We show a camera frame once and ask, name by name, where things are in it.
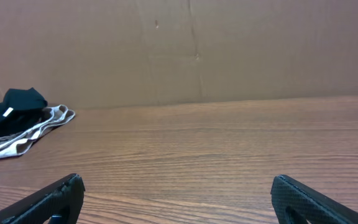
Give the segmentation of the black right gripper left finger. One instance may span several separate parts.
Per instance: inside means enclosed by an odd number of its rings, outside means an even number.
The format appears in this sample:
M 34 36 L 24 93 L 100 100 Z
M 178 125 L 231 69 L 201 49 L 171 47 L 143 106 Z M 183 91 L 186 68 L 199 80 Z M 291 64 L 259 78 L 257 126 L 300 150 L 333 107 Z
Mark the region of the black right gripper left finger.
M 0 210 L 0 224 L 76 224 L 84 194 L 81 176 L 69 174 Z

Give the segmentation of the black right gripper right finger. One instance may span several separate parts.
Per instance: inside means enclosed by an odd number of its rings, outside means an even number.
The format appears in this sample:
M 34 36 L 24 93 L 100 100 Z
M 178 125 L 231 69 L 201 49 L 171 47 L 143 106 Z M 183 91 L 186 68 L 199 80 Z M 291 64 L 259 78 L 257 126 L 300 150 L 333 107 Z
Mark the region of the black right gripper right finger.
M 270 191 L 279 224 L 358 224 L 358 213 L 287 176 L 274 177 Z

